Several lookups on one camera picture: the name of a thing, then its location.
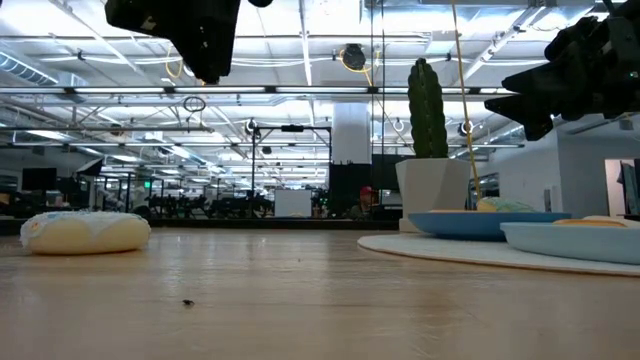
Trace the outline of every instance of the light blue bowl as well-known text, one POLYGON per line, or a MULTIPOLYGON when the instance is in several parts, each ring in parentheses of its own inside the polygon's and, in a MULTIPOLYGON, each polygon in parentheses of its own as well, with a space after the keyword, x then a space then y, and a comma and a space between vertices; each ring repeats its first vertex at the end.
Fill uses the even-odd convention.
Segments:
POLYGON ((506 241, 500 224, 508 222, 552 223, 570 219, 567 213, 429 212, 409 214, 409 220, 424 233, 441 239, 506 241))
POLYGON ((530 223, 502 224, 509 245, 522 251, 640 265, 640 229, 530 223))

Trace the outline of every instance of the white round mat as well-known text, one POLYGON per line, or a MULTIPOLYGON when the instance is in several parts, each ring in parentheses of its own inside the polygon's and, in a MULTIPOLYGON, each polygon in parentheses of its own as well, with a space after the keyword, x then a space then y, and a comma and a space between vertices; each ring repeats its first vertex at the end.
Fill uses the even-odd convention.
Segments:
POLYGON ((416 258, 523 269, 639 276, 640 266, 567 259, 516 250, 506 242, 440 240, 424 235, 365 236, 358 240, 365 249, 416 258))

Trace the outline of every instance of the person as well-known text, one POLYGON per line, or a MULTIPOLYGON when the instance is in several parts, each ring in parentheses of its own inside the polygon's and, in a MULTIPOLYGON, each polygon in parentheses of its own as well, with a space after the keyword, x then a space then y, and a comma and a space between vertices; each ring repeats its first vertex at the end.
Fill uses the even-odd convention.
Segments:
POLYGON ((360 199, 349 211, 349 218, 352 220, 365 220, 371 213, 374 191, 371 186, 360 189, 360 199))

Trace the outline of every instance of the ceiling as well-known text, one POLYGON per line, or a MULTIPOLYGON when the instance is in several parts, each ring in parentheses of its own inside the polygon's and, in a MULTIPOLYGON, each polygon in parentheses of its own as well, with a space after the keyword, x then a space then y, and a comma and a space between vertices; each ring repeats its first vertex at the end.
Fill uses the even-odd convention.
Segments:
MULTIPOLYGON (((39 74, 56 79, 56 85, 59 86, 202 85, 190 76, 188 68, 182 66, 179 54, 170 42, 109 26, 104 16, 104 2, 69 0, 65 10, 57 0, 5 0, 0 9, 0 54, 19 60, 29 68, 36 69, 39 74)), ((242 1, 232 71, 228 77, 221 79, 220 86, 406 87, 410 67, 418 57, 429 60, 443 87, 459 86, 458 52, 449 1, 387 0, 384 1, 384 17, 382 3, 376 1, 372 9, 368 1, 274 0, 271 6, 258 9, 242 1), (306 39, 301 36, 303 29, 306 39), (370 80, 364 73, 348 71, 341 63, 340 51, 348 43, 361 44, 368 58, 366 66, 372 68, 370 80)), ((457 4, 460 57, 467 87, 499 88, 504 77, 544 63, 544 48, 559 30, 587 14, 603 16, 602 4, 585 0, 467 0, 457 1, 457 4)), ((0 71, 0 84, 34 86, 34 83, 6 69, 0 71)), ((178 94, 94 94, 82 96, 83 102, 80 103, 52 95, 0 95, 0 100, 6 104, 6 112, 0 121, 5 126, 62 127, 73 124, 76 127, 100 127, 120 124, 124 127, 172 127, 173 130, 155 132, 153 141, 208 142, 217 146, 218 143, 250 142, 250 137, 246 137, 245 133, 249 119, 253 119, 258 126, 331 126, 335 102, 357 101, 368 103, 371 109, 369 115, 373 114, 372 141, 379 142, 384 134, 387 144, 410 142, 410 113, 405 96, 388 96, 383 103, 380 96, 372 101, 371 96, 354 98, 335 94, 206 94, 200 97, 206 101, 207 108, 196 114, 184 109, 186 97, 178 94), (383 116, 383 107, 388 117, 383 116), (194 132, 193 127, 203 127, 207 131, 194 132)), ((475 125, 474 139, 477 143, 521 142, 519 133, 513 131, 510 121, 484 109, 483 99, 471 98, 466 104, 469 117, 475 125)), ((459 124, 465 119, 461 97, 445 97, 444 112, 449 142, 464 143, 464 138, 457 132, 459 124)), ((105 131, 79 131, 69 132, 65 136, 78 142, 131 143, 144 141, 145 134, 147 140, 151 139, 149 133, 151 131, 136 131, 114 136, 105 131)), ((62 142, 55 136, 47 138, 40 135, 23 133, 19 140, 31 141, 35 138, 35 141, 62 142)), ((287 180, 286 177, 278 177, 275 170, 265 170, 265 181, 272 182, 276 178, 278 182, 299 185, 305 181, 317 184, 324 180, 326 164, 307 162, 308 159, 327 159, 329 156, 327 147, 323 146, 324 139, 319 138, 319 134, 311 131, 274 131, 264 141, 265 144, 315 144, 313 147, 274 147, 271 154, 258 155, 272 159, 272 162, 264 163, 265 169, 268 166, 280 169, 282 166, 276 167, 275 159, 304 158, 304 165, 314 169, 313 177, 287 180)), ((250 155, 250 148, 230 146, 185 146, 184 150, 189 156, 172 152, 162 154, 157 147, 141 147, 135 151, 85 148, 93 149, 94 153, 99 151, 102 154, 132 156, 157 165, 197 165, 199 163, 194 161, 197 158, 208 166, 221 165, 227 168, 246 166, 246 158, 250 155)), ((411 148, 390 147, 387 151, 409 154, 411 148)), ((488 154, 496 150, 478 151, 488 154)), ((451 154, 465 156, 463 151, 455 149, 451 154)), ((292 167, 289 170, 296 172, 295 169, 292 167)), ((188 169, 184 173, 194 174, 188 169)))

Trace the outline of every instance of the blue bowl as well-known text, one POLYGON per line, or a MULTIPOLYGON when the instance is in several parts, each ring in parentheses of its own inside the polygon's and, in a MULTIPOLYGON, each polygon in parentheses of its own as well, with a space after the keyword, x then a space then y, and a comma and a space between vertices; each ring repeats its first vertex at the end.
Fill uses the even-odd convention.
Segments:
POLYGON ((509 222, 552 223, 570 219, 567 213, 429 212, 409 214, 409 220, 424 233, 441 239, 506 241, 500 224, 509 222))

